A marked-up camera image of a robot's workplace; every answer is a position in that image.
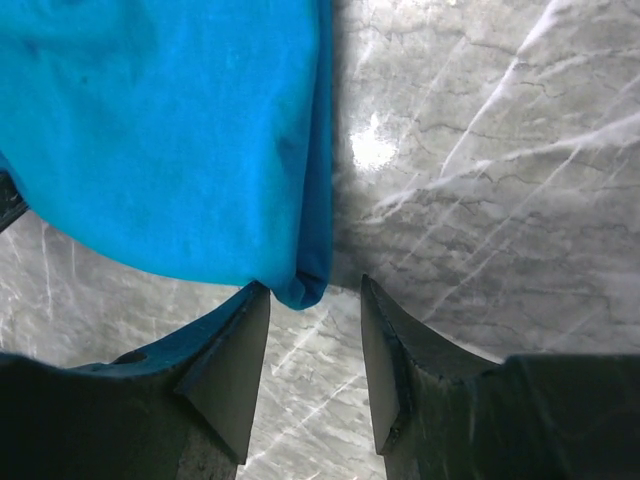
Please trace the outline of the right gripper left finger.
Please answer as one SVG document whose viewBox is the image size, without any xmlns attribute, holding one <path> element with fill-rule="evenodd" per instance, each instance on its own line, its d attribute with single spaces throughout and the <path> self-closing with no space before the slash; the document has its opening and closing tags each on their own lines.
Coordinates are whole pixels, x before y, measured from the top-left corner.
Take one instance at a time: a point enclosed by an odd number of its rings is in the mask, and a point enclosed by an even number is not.
<svg viewBox="0 0 640 480">
<path fill-rule="evenodd" d="M 1 357 L 5 479 L 232 479 L 248 454 L 270 320 L 253 283 L 114 362 Z"/>
</svg>

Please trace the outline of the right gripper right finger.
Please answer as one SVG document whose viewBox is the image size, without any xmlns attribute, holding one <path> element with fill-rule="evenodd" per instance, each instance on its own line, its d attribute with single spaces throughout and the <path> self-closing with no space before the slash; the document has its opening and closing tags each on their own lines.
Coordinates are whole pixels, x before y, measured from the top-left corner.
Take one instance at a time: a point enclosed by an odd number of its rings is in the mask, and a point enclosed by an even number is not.
<svg viewBox="0 0 640 480">
<path fill-rule="evenodd" d="M 376 452 L 390 479 L 635 479 L 639 359 L 477 356 L 361 280 Z"/>
</svg>

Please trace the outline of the blue t shirt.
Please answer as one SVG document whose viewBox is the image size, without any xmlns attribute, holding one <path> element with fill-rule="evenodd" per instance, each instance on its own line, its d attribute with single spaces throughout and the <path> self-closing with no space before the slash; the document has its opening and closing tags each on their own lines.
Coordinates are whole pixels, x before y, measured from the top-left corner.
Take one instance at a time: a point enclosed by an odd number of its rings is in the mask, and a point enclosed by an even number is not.
<svg viewBox="0 0 640 480">
<path fill-rule="evenodd" d="M 1 167 L 101 255 L 302 310 L 331 270 L 331 85 L 328 1 L 5 1 Z"/>
</svg>

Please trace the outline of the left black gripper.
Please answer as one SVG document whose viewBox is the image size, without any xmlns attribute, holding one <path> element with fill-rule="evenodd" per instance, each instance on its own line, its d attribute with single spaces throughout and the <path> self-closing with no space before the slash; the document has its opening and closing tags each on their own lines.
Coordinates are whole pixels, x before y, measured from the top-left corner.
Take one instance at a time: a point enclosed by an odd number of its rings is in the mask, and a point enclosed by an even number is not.
<svg viewBox="0 0 640 480">
<path fill-rule="evenodd" d="M 4 232 L 26 211 L 28 205 L 21 197 L 7 172 L 0 173 L 0 232 Z"/>
</svg>

